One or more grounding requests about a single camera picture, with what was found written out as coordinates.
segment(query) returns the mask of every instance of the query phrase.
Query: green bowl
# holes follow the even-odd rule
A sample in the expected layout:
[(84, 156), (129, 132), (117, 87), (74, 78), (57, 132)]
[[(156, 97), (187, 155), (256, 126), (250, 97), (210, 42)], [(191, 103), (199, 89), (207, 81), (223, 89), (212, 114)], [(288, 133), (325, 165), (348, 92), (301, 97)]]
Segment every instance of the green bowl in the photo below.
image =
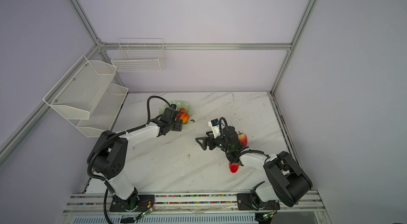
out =
[[(185, 109), (185, 113), (188, 114), (188, 120), (186, 122), (186, 124), (189, 123), (191, 116), (194, 114), (194, 112), (192, 111), (192, 108), (190, 106), (190, 104), (186, 103), (185, 101), (182, 100), (174, 100), (174, 101), (170, 101), (170, 104), (175, 104), (177, 105), (177, 109), (180, 110), (182, 108)], [(159, 115), (164, 114), (164, 110), (168, 107), (168, 105), (164, 105), (160, 108), (160, 111), (158, 112)]]

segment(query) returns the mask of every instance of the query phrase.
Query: table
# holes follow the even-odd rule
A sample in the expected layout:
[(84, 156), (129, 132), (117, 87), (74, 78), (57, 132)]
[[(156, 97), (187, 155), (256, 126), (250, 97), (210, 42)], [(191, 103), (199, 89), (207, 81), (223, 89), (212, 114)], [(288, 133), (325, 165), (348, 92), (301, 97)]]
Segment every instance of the table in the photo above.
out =
[[(240, 166), (231, 173), (225, 154), (216, 148), (206, 151), (195, 138), (210, 131), (208, 121), (225, 117), (228, 125), (244, 132), (248, 146), (268, 154), (287, 151), (267, 92), (196, 92), (196, 93), (129, 93), (113, 131), (120, 132), (146, 123), (146, 101), (151, 95), (183, 100), (191, 105), (193, 115), (181, 132), (170, 131), (128, 146), (124, 172), (139, 192), (194, 192), (249, 190), (267, 181), (264, 172)], [(151, 117), (165, 103), (151, 99)], [(106, 186), (91, 179), (86, 193), (104, 193)]]

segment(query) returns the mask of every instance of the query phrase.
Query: red fruit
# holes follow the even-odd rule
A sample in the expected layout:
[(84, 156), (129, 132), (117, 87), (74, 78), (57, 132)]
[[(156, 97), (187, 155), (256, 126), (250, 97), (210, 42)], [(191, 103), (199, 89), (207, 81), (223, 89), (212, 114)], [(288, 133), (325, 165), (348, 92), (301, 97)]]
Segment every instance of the red fruit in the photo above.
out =
[(183, 124), (186, 124), (186, 122), (188, 122), (188, 118), (189, 118), (189, 115), (188, 115), (188, 114), (183, 114), (183, 115), (181, 115), (181, 117), (180, 117), (180, 119), (182, 120), (182, 123), (183, 123)]
[(247, 136), (245, 133), (240, 133), (237, 137), (239, 138), (240, 143), (242, 143), (243, 145), (247, 145)]
[(231, 163), (229, 162), (229, 169), (230, 169), (230, 171), (231, 171), (232, 173), (236, 173), (238, 168), (239, 168), (239, 164), (231, 164)]

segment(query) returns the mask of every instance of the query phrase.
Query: white mesh shelf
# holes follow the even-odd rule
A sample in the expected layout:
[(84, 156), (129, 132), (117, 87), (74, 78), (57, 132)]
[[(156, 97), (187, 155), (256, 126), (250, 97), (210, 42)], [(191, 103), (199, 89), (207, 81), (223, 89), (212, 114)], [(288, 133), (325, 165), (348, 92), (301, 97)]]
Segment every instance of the white mesh shelf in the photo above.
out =
[(118, 38), (119, 49), (112, 58), (118, 72), (160, 71), (165, 62), (161, 38)]
[(89, 119), (116, 74), (116, 67), (97, 60), (84, 64), (53, 99), (44, 101), (65, 119)]
[(88, 120), (76, 125), (87, 137), (99, 137), (105, 130), (111, 130), (129, 89), (110, 84)]

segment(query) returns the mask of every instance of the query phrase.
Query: marble table surface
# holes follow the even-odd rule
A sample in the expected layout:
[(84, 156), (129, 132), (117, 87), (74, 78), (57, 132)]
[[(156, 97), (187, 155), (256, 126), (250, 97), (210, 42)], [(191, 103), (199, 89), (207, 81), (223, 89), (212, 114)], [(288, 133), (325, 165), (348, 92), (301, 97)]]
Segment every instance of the marble table surface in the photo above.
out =
[[(195, 138), (210, 131), (208, 121), (216, 118), (225, 117), (228, 125), (244, 132), (252, 149), (269, 154), (287, 151), (266, 92), (130, 93), (113, 131), (145, 124), (146, 100), (151, 95), (188, 102), (193, 109), (190, 119), (195, 122), (184, 125), (181, 132), (170, 131), (128, 146), (124, 172), (140, 192), (238, 191), (267, 181), (264, 172), (252, 167), (240, 166), (231, 173), (223, 151), (204, 151), (196, 143)], [(151, 99), (151, 117), (164, 104)], [(86, 192), (103, 193), (105, 188), (100, 180), (92, 179)]]

